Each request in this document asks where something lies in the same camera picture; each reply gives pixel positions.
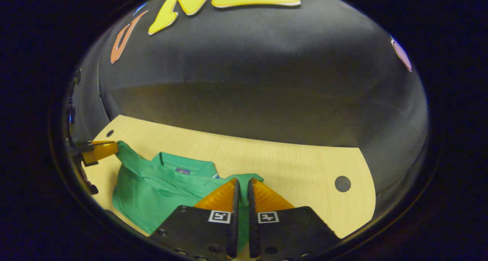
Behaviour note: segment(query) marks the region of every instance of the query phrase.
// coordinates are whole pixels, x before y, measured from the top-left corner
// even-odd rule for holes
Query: shirt label
[[[190,175],[190,171],[188,169],[180,169],[180,168],[176,168],[176,171],[177,172],[181,172],[182,174],[187,174],[187,175]]]

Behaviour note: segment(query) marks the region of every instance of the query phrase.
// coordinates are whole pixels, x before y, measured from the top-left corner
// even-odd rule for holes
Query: wooden table
[[[265,184],[295,207],[310,206],[343,238],[371,220],[375,190],[368,165],[359,148],[320,147],[244,139],[190,129],[181,129],[127,116],[118,116],[94,139],[122,140],[147,160],[159,152],[195,160],[212,161],[219,176],[257,173]],[[112,204],[120,161],[112,155],[98,165],[86,167],[89,181],[99,193],[93,198],[143,235]],[[347,192],[339,192],[335,180],[351,181]],[[240,260],[249,258],[244,250]]]

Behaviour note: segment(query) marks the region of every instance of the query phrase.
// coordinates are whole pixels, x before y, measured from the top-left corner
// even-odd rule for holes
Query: black fabric
[[[110,62],[113,43],[135,8],[96,54],[110,117],[359,147],[377,193],[418,157],[429,127],[420,77],[398,58],[391,36],[356,9],[340,0],[218,9],[208,0],[195,16],[177,4],[178,19],[148,35],[164,1],[142,9],[117,62]]]
[[[98,63],[100,50],[106,44],[102,36],[87,52],[80,64],[81,80],[73,90],[73,107],[75,108],[74,140],[93,140],[110,122],[99,95]]]

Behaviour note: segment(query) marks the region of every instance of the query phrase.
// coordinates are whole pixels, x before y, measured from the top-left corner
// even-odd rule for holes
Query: black clamp
[[[340,239],[310,207],[256,213],[249,182],[249,256],[261,261],[311,259]]]
[[[239,181],[232,212],[179,206],[151,234],[150,239],[200,261],[228,261],[237,257]]]
[[[82,167],[82,162],[86,167],[96,165],[98,162],[90,163],[90,164],[85,164],[84,159],[83,159],[83,153],[88,152],[88,151],[93,151],[94,147],[92,144],[92,141],[84,141],[84,142],[77,142],[73,143],[71,136],[68,136],[68,139],[70,141],[70,145],[73,144],[72,146],[67,146],[68,152],[70,153],[70,156],[73,159],[73,162],[75,163],[75,168],[78,171],[78,173],[82,176],[83,182],[85,185],[87,185],[88,190],[90,191],[91,195],[95,195],[98,193],[98,188],[96,188],[95,185],[90,183],[90,181],[87,178],[87,173]]]

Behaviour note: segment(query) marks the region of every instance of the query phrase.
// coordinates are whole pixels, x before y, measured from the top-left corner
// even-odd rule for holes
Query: dark background
[[[94,221],[56,175],[48,105],[90,43],[130,0],[2,0],[1,259],[149,259]],[[486,0],[346,0],[402,42],[446,144],[425,194],[387,231],[344,259],[488,258]],[[140,2],[133,0],[131,5]]]

